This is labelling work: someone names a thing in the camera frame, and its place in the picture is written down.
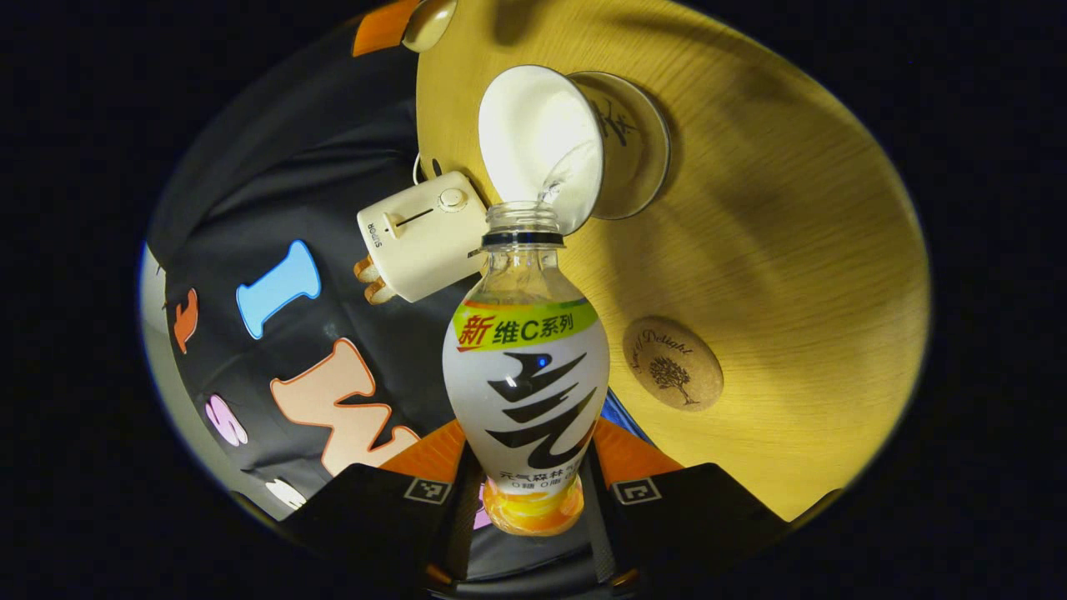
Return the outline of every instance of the cork coaster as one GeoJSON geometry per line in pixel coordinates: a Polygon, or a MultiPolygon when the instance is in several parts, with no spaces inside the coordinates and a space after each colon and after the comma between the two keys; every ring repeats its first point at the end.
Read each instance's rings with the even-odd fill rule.
{"type": "Polygon", "coordinates": [[[626,365],[660,402],[678,410],[706,410],[722,394],[722,367],[691,331],[660,317],[643,317],[623,335],[626,365]]]}

